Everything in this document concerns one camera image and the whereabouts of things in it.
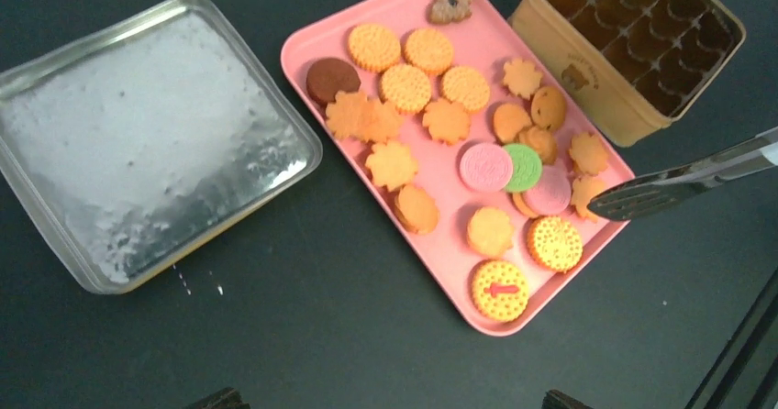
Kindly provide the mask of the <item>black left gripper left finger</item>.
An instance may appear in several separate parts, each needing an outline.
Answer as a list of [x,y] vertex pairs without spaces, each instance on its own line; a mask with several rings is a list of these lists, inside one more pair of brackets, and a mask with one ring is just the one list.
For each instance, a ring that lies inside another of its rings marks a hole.
[[189,403],[183,409],[250,409],[250,405],[243,401],[239,390],[226,387]]

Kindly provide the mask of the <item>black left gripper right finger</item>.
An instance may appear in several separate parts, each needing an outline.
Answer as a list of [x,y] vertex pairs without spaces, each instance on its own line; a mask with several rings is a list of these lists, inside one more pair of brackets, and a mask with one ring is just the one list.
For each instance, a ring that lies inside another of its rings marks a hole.
[[546,392],[541,409],[593,409],[591,406],[571,397],[565,392],[559,390],[549,390]]

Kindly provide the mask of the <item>metal tongs white handles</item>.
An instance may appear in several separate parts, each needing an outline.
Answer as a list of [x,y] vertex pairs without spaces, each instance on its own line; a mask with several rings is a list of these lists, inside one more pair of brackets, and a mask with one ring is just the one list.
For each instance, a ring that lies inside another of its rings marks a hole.
[[610,221],[629,221],[776,166],[777,128],[773,127],[700,160],[623,182],[593,197],[587,208]]

